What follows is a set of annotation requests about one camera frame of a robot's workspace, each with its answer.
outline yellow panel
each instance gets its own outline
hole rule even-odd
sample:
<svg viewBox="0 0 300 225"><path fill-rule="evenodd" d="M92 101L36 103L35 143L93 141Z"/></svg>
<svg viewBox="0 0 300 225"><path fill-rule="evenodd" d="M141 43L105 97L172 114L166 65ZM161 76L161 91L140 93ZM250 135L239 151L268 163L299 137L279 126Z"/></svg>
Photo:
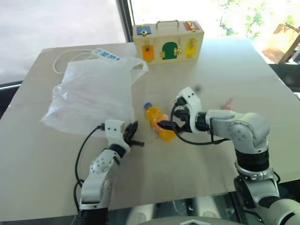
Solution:
<svg viewBox="0 0 300 225"><path fill-rule="evenodd" d="M186 44L186 57L188 59L192 58L195 53L196 53L196 49L197 49L197 44L198 44L198 40L195 38L191 38L187 41Z"/></svg>
<svg viewBox="0 0 300 225"><path fill-rule="evenodd" d="M153 45L143 45L142 46L142 57L146 62L151 62L154 60L154 46Z"/></svg>

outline box handle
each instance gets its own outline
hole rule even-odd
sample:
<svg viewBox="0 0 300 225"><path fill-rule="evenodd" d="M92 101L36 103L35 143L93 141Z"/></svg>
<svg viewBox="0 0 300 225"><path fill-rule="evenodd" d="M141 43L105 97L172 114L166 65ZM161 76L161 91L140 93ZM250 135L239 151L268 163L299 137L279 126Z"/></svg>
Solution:
<svg viewBox="0 0 300 225"><path fill-rule="evenodd" d="M156 29L158 29L158 24L159 23L168 23L168 22L177 22L177 28L179 28L179 21L178 20L169 20L169 21L158 21L156 23Z"/></svg>

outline floor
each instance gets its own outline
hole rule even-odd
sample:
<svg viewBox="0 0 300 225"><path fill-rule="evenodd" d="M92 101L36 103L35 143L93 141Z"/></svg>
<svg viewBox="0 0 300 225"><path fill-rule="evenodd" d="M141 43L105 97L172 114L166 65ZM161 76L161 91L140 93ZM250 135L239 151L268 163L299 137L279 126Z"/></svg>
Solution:
<svg viewBox="0 0 300 225"><path fill-rule="evenodd" d="M116 0L0 1L0 84L23 80L44 48L122 42Z"/></svg>

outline black cable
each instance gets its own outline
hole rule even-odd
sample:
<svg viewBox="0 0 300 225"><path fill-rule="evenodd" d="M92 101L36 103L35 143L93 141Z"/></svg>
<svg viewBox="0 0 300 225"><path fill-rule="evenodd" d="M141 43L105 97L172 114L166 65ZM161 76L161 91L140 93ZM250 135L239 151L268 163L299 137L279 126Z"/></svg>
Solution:
<svg viewBox="0 0 300 225"><path fill-rule="evenodd" d="M77 183L76 185L79 185L80 187L82 187L82 183L80 182L80 179L79 179L79 176L78 176L78 162L79 162L79 158L80 158L80 155L81 155L81 152L84 148L84 145L85 143L87 142L87 140L91 137L91 135L98 129L102 129L102 125L100 126L97 126L95 129L92 130L92 132L90 132L90 134L85 138L85 140L83 141L80 149L79 149L79 152L77 154L77 158L76 158L76 162L75 162L75 177L76 177L76 180L77 180Z"/></svg>
<svg viewBox="0 0 300 225"><path fill-rule="evenodd" d="M79 212L79 204L78 204L78 200L77 200L76 190L77 190L77 186L79 184L83 183L83 182L84 182L84 180L78 180L76 182L75 186L74 186L74 189L73 189L73 198L74 198L74 202L75 202L75 205L76 205L77 212Z"/></svg>
<svg viewBox="0 0 300 225"><path fill-rule="evenodd" d="M224 141L228 141L228 139L221 139L221 140L217 140L217 141L211 141L211 142L203 142L203 143L198 143L198 142L190 142L186 139L184 139L183 137L181 137L181 135L177 132L177 130L175 129L174 127L174 124L173 124L173 116L174 116L174 111L175 111L175 108L178 106L178 104L174 104L172 110L171 110L171 115L170 115L170 122L171 122L171 127L174 131L174 133L176 134L176 136L181 139L182 141L188 143L188 144L193 144L193 145L210 145L210 144L220 144Z"/></svg>
<svg viewBox="0 0 300 225"><path fill-rule="evenodd" d="M278 175L278 173L276 173L275 171L274 171L274 174L277 176L277 181L276 181L276 183L278 184L278 183L281 181L281 178L280 178L280 176Z"/></svg>

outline orange panel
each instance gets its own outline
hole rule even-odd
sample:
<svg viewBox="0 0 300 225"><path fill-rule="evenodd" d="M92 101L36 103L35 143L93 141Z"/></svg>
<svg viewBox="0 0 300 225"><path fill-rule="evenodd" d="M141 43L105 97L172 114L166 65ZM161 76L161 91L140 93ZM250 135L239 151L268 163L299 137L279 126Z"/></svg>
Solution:
<svg viewBox="0 0 300 225"><path fill-rule="evenodd" d="M154 45L143 45L142 56L146 62L151 62L152 60L154 60Z"/></svg>

